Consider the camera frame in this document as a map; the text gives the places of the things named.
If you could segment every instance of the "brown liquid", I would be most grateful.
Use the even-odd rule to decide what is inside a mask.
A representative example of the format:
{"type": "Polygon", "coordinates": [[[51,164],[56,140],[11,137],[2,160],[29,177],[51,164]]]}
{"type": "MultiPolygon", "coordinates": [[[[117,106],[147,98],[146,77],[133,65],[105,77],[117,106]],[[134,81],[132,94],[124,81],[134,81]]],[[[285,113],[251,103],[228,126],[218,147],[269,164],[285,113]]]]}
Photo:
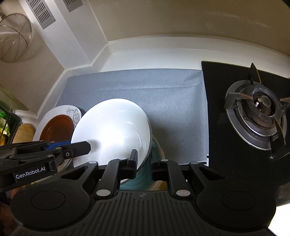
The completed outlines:
{"type": "Polygon", "coordinates": [[[52,118],[44,127],[39,140],[61,142],[70,140],[74,131],[73,121],[66,115],[52,118]]]}

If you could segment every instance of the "hanging strainer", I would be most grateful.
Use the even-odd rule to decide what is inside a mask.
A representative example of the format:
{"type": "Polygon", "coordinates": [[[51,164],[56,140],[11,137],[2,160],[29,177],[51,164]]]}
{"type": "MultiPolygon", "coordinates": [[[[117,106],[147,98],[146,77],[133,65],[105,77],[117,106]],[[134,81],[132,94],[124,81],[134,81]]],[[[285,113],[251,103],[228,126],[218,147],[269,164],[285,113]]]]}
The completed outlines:
{"type": "Polygon", "coordinates": [[[8,16],[0,12],[0,59],[6,62],[21,57],[28,48],[32,28],[27,16],[13,13],[8,16]]]}

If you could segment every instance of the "gray cloth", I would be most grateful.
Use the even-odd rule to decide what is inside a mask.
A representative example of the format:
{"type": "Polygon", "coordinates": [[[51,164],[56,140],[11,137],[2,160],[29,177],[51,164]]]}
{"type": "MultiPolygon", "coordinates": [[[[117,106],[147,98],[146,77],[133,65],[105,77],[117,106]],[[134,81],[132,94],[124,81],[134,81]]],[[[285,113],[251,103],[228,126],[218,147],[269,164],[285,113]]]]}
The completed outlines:
{"type": "Polygon", "coordinates": [[[140,69],[73,76],[57,106],[74,105],[86,112],[112,98],[133,101],[144,110],[167,159],[179,164],[206,161],[209,132],[202,71],[140,69]]]}

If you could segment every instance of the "gas stove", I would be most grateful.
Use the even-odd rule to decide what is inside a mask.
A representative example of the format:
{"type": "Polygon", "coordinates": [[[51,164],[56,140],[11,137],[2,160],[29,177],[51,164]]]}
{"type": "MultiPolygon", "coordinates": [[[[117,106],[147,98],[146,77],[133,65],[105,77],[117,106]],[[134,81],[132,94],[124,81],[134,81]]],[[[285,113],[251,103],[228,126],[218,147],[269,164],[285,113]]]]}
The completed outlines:
{"type": "Polygon", "coordinates": [[[209,118],[209,166],[264,186],[290,182],[290,80],[250,68],[202,62],[209,118]]]}

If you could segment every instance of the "air vent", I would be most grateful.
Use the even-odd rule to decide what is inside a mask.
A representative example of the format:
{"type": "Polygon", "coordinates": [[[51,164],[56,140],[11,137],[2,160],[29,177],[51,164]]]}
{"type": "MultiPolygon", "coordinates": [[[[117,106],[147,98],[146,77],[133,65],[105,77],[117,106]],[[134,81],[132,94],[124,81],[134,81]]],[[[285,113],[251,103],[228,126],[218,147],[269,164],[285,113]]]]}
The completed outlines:
{"type": "Polygon", "coordinates": [[[63,0],[69,12],[83,5],[81,0],[63,0]]]}
{"type": "Polygon", "coordinates": [[[55,18],[44,0],[26,0],[26,2],[43,29],[55,22],[55,18]]]}

